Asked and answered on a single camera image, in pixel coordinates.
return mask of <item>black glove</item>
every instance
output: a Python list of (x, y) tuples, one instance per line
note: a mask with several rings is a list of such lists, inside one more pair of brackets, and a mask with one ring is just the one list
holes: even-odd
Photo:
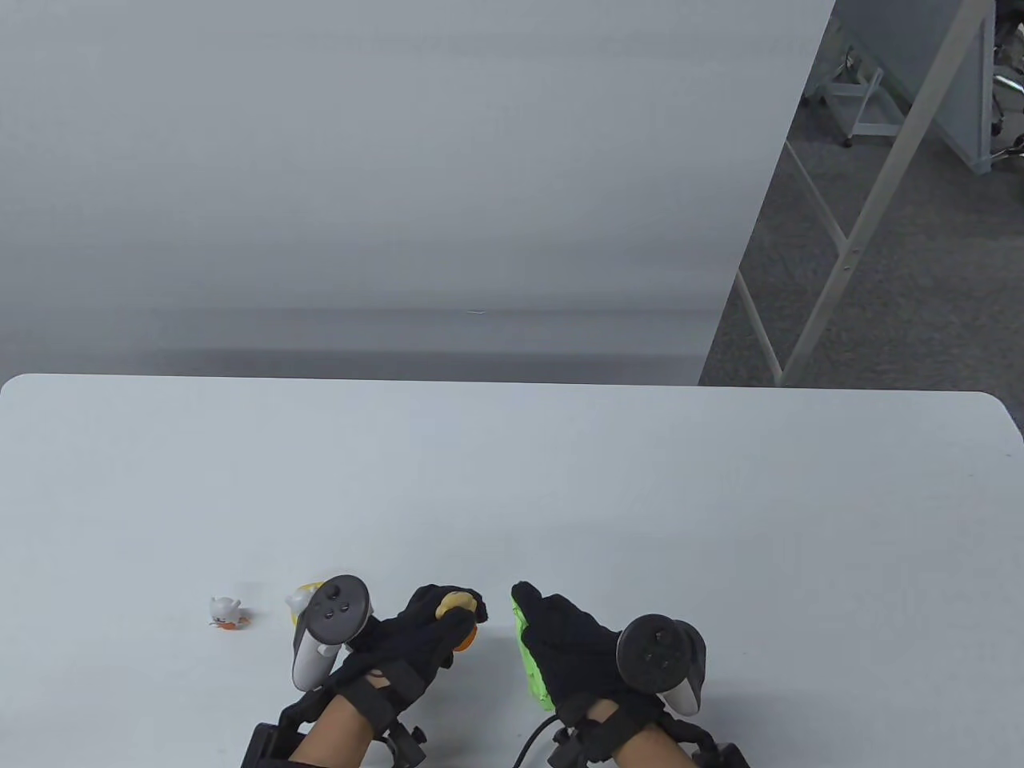
[[(476, 610), (452, 608), (436, 617), (441, 600), (453, 592), (466, 592), (476, 600)], [(350, 653), (329, 680), (344, 683), (366, 675), (386, 662), (403, 660), (423, 681), (424, 687), (439, 669), (451, 669), (458, 648), (478, 624), (487, 621), (487, 607), (480, 593), (464, 587), (420, 587), (406, 608), (394, 618), (371, 620), (367, 629), (349, 645)]]
[[(476, 600), (475, 611), (457, 607), (437, 618), (441, 600), (452, 592), (472, 595)], [(477, 624), (486, 621), (487, 608), (480, 593), (434, 584), (420, 587), (394, 618), (379, 621), (371, 616), (362, 632), (349, 643), (352, 652), (341, 667), (331, 673), (323, 686), (285, 709), (280, 723), (314, 722), (331, 699), (343, 695), (380, 732), (423, 695), (440, 668), (452, 667), (455, 649), (475, 631)], [(374, 670), (379, 670), (389, 682), (379, 696), (370, 690), (365, 679)], [(382, 707), (378, 699), (386, 699), (387, 706)]]
[(548, 695), (566, 725), (594, 701), (607, 698), (632, 720), (656, 721), (665, 702), (656, 695), (630, 688), (618, 674), (615, 644), (618, 632), (598, 624), (562, 595), (543, 597), (528, 582), (512, 588), (512, 599), (526, 622), (520, 640), (534, 657)]

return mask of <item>white wall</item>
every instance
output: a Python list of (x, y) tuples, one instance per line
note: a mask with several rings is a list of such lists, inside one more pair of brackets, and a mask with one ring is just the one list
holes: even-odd
[(692, 383), (829, 6), (0, 2), (0, 376)]

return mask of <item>white table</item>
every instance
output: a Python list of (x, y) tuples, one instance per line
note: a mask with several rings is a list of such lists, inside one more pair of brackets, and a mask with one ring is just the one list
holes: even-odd
[[(488, 599), (407, 718), (430, 766), (504, 768), (543, 716), (520, 578), (611, 626), (693, 622), (699, 722), (755, 768), (1009, 765), (1022, 501), (1024, 444), (982, 394), (22, 377), (0, 764), (233, 768), (296, 696), (284, 596), (351, 571), (381, 613), (430, 581)], [(207, 626), (221, 594), (251, 628)]]

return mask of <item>small white figurine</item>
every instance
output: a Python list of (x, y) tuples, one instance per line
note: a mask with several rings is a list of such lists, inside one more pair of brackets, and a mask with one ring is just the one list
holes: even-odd
[(210, 624), (222, 630), (237, 630), (249, 624), (249, 618), (243, 613), (242, 601), (229, 597), (210, 598)]

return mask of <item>white metal leg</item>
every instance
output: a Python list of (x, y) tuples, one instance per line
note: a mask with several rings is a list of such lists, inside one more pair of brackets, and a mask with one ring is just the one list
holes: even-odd
[(878, 229), (886, 210), (889, 208), (889, 204), (892, 202), (893, 196), (896, 194), (896, 189), (900, 181), (902, 181), (907, 167), (910, 165), (910, 161), (918, 152), (918, 147), (921, 145), (921, 141), (925, 137), (925, 133), (931, 125), (935, 113), (938, 111), (946, 91), (949, 89), (949, 83), (964, 60), (971, 41), (980, 28), (981, 23), (987, 17), (990, 6), (991, 0), (963, 0), (961, 3), (959, 9), (956, 11), (956, 15), (949, 27), (949, 31), (946, 33), (946, 37), (939, 47), (939, 52), (935, 56), (935, 61), (932, 63), (928, 75), (925, 77), (925, 82), (918, 92), (913, 106), (907, 114), (903, 122), (903, 127), (893, 142), (889, 157), (886, 158), (885, 165), (883, 165), (882, 171), (879, 173), (879, 177), (874, 181), (874, 185), (871, 187), (871, 191), (868, 194), (864, 207), (861, 209), (860, 215), (857, 217), (857, 221), (850, 231), (849, 237), (843, 233), (842, 228), (836, 221), (836, 217), (828, 209), (824, 198), (817, 190), (800, 159), (793, 152), (793, 147), (786, 142), (786, 151), (797, 163), (798, 178), (801, 180), (805, 190), (808, 191), (815, 212), (836, 243), (839, 250), (839, 258), (836, 260), (825, 287), (821, 290), (821, 294), (818, 296), (814, 308), (811, 310), (811, 315), (804, 325), (800, 338), (797, 339), (797, 344), (784, 368), (779, 367), (778, 358), (765, 332), (764, 324), (761, 322), (761, 316), (754, 303), (754, 299), (746, 289), (746, 283), (742, 274), (737, 273), (736, 275), (737, 291), (754, 326), (758, 341), (761, 343), (765, 359), (769, 368), (772, 369), (772, 375), (777, 385), (787, 386), (795, 384), (806, 370), (814, 347), (817, 345), (825, 326), (828, 324), (828, 319), (843, 298), (843, 293), (846, 291), (850, 279), (853, 276), (854, 270), (861, 256), (864, 254), (864, 249)]

